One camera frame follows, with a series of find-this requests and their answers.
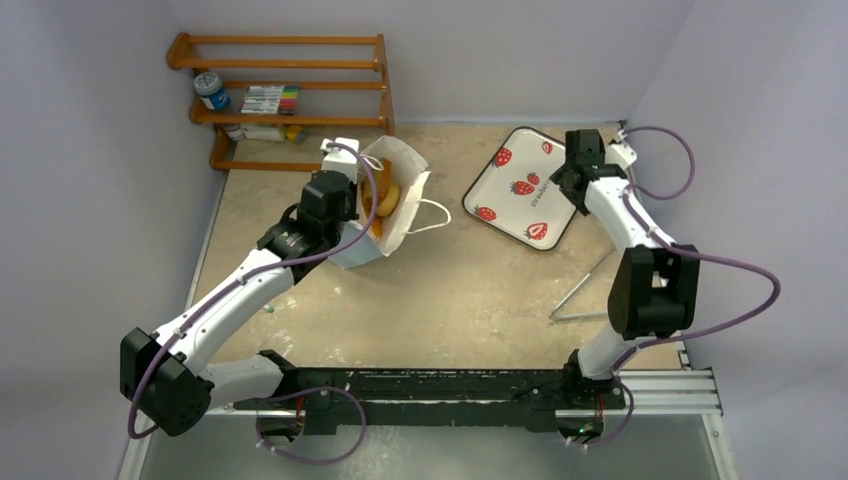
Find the white blue paper bag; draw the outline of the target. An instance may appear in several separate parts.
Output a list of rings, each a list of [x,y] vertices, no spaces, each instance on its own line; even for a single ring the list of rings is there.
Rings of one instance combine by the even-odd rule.
[[[424,187],[430,176],[429,164],[410,145],[394,136],[383,135],[366,146],[362,156],[376,169],[377,187],[370,187],[364,169],[360,168],[359,218],[344,226],[341,242],[349,242],[360,232],[365,235],[330,258],[333,264],[343,269],[388,257],[407,237],[445,227],[452,221],[452,215],[444,205],[424,197]],[[444,219],[415,228],[413,222],[423,204],[441,210]]]

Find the strawberry pattern tray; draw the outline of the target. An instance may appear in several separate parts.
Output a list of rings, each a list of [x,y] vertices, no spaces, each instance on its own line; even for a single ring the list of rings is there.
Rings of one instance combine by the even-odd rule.
[[[514,129],[465,192],[464,210],[533,250],[553,250],[576,213],[550,180],[565,153],[565,144],[549,135]]]

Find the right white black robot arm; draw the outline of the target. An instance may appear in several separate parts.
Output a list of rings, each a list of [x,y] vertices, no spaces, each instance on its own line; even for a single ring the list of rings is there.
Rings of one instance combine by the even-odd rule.
[[[550,177],[583,215],[607,231],[621,260],[607,299],[608,324],[569,360],[561,392],[584,407],[644,344],[667,339],[694,320],[700,262],[696,248],[679,245],[647,214],[633,193],[627,168],[635,151],[618,139],[605,143],[600,132],[571,130],[565,160]]]

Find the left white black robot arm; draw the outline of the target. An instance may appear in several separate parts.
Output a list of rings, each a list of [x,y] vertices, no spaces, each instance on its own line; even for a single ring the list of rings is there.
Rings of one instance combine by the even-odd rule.
[[[284,409],[298,382],[270,353],[243,362],[212,357],[266,303],[341,252],[343,223],[354,220],[356,185],[345,174],[319,170],[298,203],[258,240],[245,260],[199,303],[151,333],[135,328],[119,346],[119,389],[130,401],[130,438],[156,429],[178,436],[211,408],[261,397]]]

